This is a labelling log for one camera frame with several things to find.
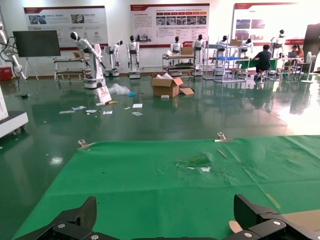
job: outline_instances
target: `desk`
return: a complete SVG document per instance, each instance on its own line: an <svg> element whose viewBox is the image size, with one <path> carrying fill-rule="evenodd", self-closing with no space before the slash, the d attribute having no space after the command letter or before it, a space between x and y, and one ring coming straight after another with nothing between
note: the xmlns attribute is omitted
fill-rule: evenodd
<svg viewBox="0 0 320 240"><path fill-rule="evenodd" d="M319 209L319 145L317 135L96 143L74 154L15 237L96 196L96 232L222 239L231 234L234 194L280 214ZM202 154L208 160L197 165L209 172L182 164Z"/></svg>

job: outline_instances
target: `reflective floor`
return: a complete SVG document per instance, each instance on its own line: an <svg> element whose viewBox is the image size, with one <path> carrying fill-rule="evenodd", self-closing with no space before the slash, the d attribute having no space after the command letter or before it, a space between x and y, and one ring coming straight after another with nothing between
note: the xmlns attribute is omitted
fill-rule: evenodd
<svg viewBox="0 0 320 240"><path fill-rule="evenodd" d="M220 84L200 78L184 82L194 95L170 99L153 97L150 81L151 77L108 80L109 87L118 83L136 96L113 94L118 104L100 107L94 91L84 89L81 82L64 82L58 88L53 79L30 80L21 84L21 90L30 94L26 100L17 96L15 85L1 84L7 108L25 110L29 118L24 133L0 139L1 239L14 235L80 139L91 143L216 139L217 132L228 138L320 134L316 75L312 84L286 78L258 85L252 80ZM138 103L142 109L124 110ZM98 111L59 114L78 106ZM103 115L111 110L111 115ZM136 111L143 115L133 115Z"/></svg>

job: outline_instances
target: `plastic bag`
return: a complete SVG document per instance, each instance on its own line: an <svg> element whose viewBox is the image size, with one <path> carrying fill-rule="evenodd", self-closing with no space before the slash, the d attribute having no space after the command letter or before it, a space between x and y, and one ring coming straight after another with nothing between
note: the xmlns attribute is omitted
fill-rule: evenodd
<svg viewBox="0 0 320 240"><path fill-rule="evenodd" d="M115 83L112 85L112 87L109 88L109 93L110 94L118 94L118 95L125 95L129 94L130 90L126 86L120 86L119 84Z"/></svg>

